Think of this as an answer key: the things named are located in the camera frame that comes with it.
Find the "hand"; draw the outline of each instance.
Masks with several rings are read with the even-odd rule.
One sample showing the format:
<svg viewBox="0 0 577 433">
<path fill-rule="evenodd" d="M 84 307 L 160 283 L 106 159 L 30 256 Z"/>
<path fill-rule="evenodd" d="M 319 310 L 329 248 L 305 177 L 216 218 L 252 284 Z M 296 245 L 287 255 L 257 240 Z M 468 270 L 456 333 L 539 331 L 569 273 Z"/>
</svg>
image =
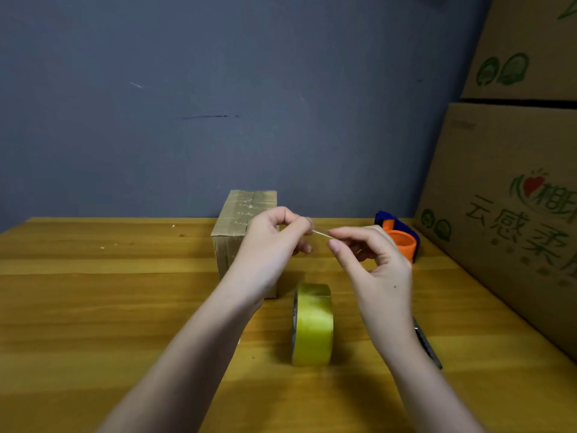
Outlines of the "hand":
<svg viewBox="0 0 577 433">
<path fill-rule="evenodd" d="M 386 360 L 415 341 L 411 314 L 411 263 L 377 225 L 336 228 L 328 247 L 351 278 L 361 315 L 379 354 Z M 377 268 L 361 266 L 367 258 Z"/>
<path fill-rule="evenodd" d="M 278 231 L 277 225 L 287 225 Z M 251 220 L 238 254 L 228 269 L 223 283 L 243 289 L 242 294 L 255 302 L 263 299 L 285 268 L 291 255 L 299 251 L 311 253 L 312 247 L 303 239 L 310 235 L 313 222 L 285 207 L 266 210 Z"/>
</svg>

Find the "roll of tape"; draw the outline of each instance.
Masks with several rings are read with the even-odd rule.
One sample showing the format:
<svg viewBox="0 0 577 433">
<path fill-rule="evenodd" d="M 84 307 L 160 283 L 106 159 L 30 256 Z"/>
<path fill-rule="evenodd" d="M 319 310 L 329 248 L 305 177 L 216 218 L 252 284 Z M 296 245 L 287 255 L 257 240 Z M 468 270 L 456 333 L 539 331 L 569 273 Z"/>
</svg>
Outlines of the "roll of tape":
<svg viewBox="0 0 577 433">
<path fill-rule="evenodd" d="M 325 366 L 332 353 L 332 301 L 326 284 L 300 283 L 292 309 L 293 366 Z"/>
</svg>

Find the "blue object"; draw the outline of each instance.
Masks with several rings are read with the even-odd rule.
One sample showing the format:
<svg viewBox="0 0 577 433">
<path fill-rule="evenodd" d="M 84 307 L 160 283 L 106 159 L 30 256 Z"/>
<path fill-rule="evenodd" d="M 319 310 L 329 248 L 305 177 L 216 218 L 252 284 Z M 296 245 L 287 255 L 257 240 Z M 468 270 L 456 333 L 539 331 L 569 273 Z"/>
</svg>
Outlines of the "blue object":
<svg viewBox="0 0 577 433">
<path fill-rule="evenodd" d="M 419 238 L 419 234 L 417 234 L 408 225 L 405 225 L 395 216 L 389 214 L 386 211 L 379 211 L 377 213 L 377 215 L 374 217 L 374 224 L 379 225 L 382 228 L 383 222 L 385 220 L 391 220 L 391 219 L 395 221 L 395 224 L 393 225 L 394 230 L 407 232 L 407 234 L 411 234 L 415 238 L 415 240 L 417 240 L 417 246 L 415 247 L 415 254 L 413 254 L 413 262 L 415 262 L 415 260 L 417 259 L 417 253 L 419 252 L 419 247 L 421 246 L 421 239 Z"/>
</svg>

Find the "green icon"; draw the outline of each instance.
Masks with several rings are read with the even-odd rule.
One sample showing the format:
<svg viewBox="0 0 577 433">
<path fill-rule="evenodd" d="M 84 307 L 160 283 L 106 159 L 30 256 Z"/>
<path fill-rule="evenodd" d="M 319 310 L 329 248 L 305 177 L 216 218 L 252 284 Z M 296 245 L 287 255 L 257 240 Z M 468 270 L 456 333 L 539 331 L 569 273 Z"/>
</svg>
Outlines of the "green icon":
<svg viewBox="0 0 577 433">
<path fill-rule="evenodd" d="M 497 82 L 503 85 L 512 85 L 525 79 L 525 72 L 529 67 L 529 57 L 525 53 L 516 53 L 506 61 Z"/>
<path fill-rule="evenodd" d="M 570 17 L 571 15 L 577 13 L 577 0 L 573 0 L 571 5 L 563 12 L 561 15 L 557 17 L 558 20 L 562 20 L 563 18 Z"/>
<path fill-rule="evenodd" d="M 489 85 L 499 72 L 499 58 L 490 57 L 481 64 L 481 68 L 477 72 L 477 85 Z"/>
<path fill-rule="evenodd" d="M 435 224 L 435 213 L 433 213 L 433 210 L 424 209 L 421 214 L 421 222 L 425 227 L 432 228 Z"/>
<path fill-rule="evenodd" d="M 439 220 L 435 225 L 435 229 L 433 229 L 433 231 L 435 232 L 437 237 L 440 238 L 441 240 L 444 241 L 451 240 L 452 229 L 451 224 L 447 220 L 445 219 Z"/>
</svg>

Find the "blue-gray wall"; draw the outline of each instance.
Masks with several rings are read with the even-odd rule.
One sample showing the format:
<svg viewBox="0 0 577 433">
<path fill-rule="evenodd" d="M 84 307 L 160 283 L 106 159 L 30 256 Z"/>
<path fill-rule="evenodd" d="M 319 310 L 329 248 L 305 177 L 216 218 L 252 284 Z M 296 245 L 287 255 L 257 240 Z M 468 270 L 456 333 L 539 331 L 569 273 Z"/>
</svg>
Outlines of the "blue-gray wall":
<svg viewBox="0 0 577 433">
<path fill-rule="evenodd" d="M 489 1 L 0 0 L 0 230 L 236 188 L 410 216 Z"/>
</svg>

